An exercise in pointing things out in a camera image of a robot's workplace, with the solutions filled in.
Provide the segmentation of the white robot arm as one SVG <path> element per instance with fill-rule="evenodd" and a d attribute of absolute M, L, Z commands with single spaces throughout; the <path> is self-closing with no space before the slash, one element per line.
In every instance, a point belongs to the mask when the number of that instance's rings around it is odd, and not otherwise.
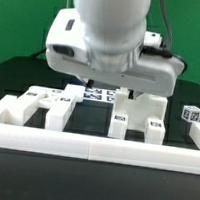
<path fill-rule="evenodd" d="M 147 30 L 151 0 L 74 0 L 58 12 L 46 39 L 54 71 L 170 97 L 186 63 Z"/>

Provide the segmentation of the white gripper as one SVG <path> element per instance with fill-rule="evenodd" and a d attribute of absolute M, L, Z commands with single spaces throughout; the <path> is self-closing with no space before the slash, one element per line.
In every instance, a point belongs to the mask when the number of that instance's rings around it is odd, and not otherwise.
<path fill-rule="evenodd" d="M 160 34 L 146 22 L 85 16 L 74 8 L 56 15 L 46 39 L 46 60 L 55 71 L 133 90 L 169 97 L 186 63 L 163 48 Z"/>

